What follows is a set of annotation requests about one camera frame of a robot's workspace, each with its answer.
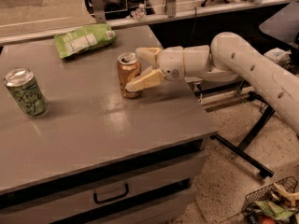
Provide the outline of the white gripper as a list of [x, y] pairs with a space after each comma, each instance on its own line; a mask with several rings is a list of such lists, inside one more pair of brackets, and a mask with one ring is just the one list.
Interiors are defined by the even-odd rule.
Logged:
[[140, 59], [160, 69], [146, 68], [139, 76], [129, 81], [125, 89], [129, 92], [143, 91], [160, 85], [166, 80], [175, 81], [185, 78], [183, 47], [137, 48], [135, 53]]

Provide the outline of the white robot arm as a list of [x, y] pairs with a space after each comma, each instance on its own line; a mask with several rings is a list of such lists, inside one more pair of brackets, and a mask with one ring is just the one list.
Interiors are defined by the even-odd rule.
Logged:
[[209, 82], [242, 77], [299, 134], [299, 77], [264, 57], [240, 35], [223, 32], [209, 45], [138, 48], [135, 53], [150, 67], [125, 85], [129, 92], [186, 77]]

